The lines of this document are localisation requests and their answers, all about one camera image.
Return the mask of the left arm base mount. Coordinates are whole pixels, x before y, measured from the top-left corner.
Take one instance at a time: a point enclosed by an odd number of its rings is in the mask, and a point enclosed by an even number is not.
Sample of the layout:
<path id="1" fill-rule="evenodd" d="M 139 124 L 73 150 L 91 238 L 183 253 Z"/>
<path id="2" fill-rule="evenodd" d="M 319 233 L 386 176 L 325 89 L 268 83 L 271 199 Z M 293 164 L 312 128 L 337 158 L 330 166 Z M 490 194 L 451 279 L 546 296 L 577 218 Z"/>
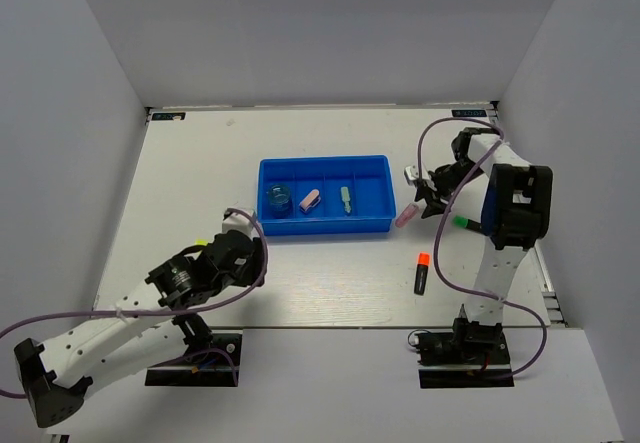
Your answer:
<path id="1" fill-rule="evenodd" d="M 237 387 L 240 377 L 243 333 L 214 331 L 196 314 L 177 316 L 171 328 L 179 329 L 183 350 L 179 357 L 146 372 L 147 387 Z"/>

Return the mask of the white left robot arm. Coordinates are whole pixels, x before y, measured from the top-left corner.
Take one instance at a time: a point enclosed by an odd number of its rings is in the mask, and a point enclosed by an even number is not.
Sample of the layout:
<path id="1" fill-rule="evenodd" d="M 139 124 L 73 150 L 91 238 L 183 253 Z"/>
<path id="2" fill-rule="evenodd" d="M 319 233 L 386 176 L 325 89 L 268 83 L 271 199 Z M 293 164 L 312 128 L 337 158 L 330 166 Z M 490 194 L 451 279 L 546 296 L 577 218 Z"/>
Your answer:
<path id="1" fill-rule="evenodd" d="M 218 353 L 203 305 L 230 286 L 261 285 L 266 261 L 262 238 L 229 230 L 151 270 L 106 317 L 43 342 L 18 343 L 19 380 L 37 426 L 65 421 L 97 391 L 140 370 Z"/>

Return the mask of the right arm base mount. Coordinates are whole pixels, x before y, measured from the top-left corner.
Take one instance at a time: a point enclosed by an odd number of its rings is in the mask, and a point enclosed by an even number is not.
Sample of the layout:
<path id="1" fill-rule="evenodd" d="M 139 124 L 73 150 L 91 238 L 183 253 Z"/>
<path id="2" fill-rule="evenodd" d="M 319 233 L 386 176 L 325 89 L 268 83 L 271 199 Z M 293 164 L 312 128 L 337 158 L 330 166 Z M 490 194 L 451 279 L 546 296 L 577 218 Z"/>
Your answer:
<path id="1" fill-rule="evenodd" d="M 465 315 L 446 331 L 417 329 L 407 336 L 418 355 L 422 389 L 510 388 L 511 358 L 500 323 L 482 325 Z"/>

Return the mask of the green-capped highlighter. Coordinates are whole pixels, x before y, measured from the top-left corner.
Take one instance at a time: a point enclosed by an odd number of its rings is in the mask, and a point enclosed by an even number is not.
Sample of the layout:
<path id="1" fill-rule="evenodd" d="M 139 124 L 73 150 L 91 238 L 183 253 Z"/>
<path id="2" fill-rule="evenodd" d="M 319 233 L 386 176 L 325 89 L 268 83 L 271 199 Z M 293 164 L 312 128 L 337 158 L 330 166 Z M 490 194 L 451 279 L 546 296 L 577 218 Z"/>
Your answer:
<path id="1" fill-rule="evenodd" d="M 481 231 L 481 224 L 479 222 L 460 216 L 460 215 L 456 215 L 453 218 L 453 224 L 456 225 L 457 227 L 465 228 L 470 231 L 475 231 L 475 232 Z"/>

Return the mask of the pink correction tape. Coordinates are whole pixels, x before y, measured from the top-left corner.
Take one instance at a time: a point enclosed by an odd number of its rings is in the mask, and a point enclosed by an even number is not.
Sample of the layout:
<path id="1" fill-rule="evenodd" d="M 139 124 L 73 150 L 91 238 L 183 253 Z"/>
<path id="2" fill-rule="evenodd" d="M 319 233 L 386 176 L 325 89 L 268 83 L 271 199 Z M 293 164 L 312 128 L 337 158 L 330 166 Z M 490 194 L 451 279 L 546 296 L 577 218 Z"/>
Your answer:
<path id="1" fill-rule="evenodd" d="M 409 203 L 395 219 L 395 226 L 397 228 L 403 228 L 419 211 L 420 207 L 416 203 Z"/>

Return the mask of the blue divided plastic tray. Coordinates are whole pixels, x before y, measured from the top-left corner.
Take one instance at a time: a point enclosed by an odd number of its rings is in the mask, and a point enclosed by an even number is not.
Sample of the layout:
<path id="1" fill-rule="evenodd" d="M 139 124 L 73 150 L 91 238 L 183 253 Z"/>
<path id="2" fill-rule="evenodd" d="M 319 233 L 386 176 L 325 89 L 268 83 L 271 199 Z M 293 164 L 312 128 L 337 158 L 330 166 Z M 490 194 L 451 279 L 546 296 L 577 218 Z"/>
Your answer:
<path id="1" fill-rule="evenodd" d="M 268 214 L 267 189 L 283 183 L 290 187 L 293 211 L 289 218 Z M 346 215 L 340 188 L 350 189 L 352 214 Z M 310 212 L 300 201 L 318 189 L 321 202 Z M 396 217 L 389 161 L 384 155 L 264 159 L 257 189 L 258 219 L 268 236 L 302 236 L 387 232 Z"/>

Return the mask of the left corner table label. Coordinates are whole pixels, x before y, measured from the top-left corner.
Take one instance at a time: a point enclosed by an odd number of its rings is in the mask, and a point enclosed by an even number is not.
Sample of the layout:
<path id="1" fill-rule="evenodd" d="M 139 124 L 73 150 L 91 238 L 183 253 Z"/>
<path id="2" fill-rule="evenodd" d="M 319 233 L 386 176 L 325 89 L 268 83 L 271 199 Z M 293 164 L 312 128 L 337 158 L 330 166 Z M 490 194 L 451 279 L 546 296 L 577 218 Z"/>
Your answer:
<path id="1" fill-rule="evenodd" d="M 152 121 L 182 121 L 185 118 L 185 112 L 154 112 L 151 114 Z"/>

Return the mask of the black orange-capped highlighter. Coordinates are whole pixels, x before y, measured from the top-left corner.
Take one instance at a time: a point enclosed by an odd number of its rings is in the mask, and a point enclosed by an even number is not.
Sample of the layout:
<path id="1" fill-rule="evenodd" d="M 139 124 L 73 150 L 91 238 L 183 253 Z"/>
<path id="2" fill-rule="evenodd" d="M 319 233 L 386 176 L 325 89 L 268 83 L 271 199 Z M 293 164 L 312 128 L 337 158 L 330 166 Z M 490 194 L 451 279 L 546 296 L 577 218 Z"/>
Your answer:
<path id="1" fill-rule="evenodd" d="M 429 253 L 421 252 L 417 259 L 416 272 L 414 278 L 413 292 L 415 295 L 423 296 L 426 291 L 428 272 L 430 268 L 431 256 Z"/>

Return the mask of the right corner table label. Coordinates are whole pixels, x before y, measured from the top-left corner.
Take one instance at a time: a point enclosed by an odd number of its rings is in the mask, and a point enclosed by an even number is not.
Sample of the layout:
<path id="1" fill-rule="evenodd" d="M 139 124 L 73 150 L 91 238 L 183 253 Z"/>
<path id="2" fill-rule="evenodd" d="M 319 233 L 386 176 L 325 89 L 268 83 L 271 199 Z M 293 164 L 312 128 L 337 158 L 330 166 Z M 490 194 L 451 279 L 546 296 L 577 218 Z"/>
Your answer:
<path id="1" fill-rule="evenodd" d="M 487 112 L 484 109 L 453 109 L 451 111 L 454 118 L 486 118 Z"/>

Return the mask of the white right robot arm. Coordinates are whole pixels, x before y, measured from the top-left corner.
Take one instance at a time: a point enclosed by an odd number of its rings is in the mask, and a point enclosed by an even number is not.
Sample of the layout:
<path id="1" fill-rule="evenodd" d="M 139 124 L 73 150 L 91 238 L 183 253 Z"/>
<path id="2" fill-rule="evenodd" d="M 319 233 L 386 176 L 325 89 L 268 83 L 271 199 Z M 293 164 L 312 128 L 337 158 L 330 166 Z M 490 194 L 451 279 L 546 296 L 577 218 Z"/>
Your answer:
<path id="1" fill-rule="evenodd" d="M 408 170 L 406 178 L 416 188 L 415 200 L 426 204 L 422 216 L 429 218 L 444 213 L 458 188 L 488 177 L 480 214 L 484 253 L 460 317 L 493 328 L 503 322 L 519 264 L 548 231 L 553 172 L 519 157 L 490 129 L 465 128 L 451 147 L 452 164 L 426 176 Z"/>

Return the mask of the corner table label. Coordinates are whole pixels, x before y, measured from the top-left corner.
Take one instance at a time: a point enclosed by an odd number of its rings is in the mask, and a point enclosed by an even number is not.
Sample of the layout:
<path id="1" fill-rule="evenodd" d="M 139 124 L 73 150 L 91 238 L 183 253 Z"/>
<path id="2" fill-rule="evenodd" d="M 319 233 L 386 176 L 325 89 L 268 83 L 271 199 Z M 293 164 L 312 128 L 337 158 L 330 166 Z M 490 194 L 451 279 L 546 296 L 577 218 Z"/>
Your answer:
<path id="1" fill-rule="evenodd" d="M 151 114 L 152 121 L 182 121 L 185 118 L 185 112 L 154 112 Z"/>
<path id="2" fill-rule="evenodd" d="M 453 109 L 451 111 L 454 118 L 486 118 L 487 112 L 484 109 Z"/>

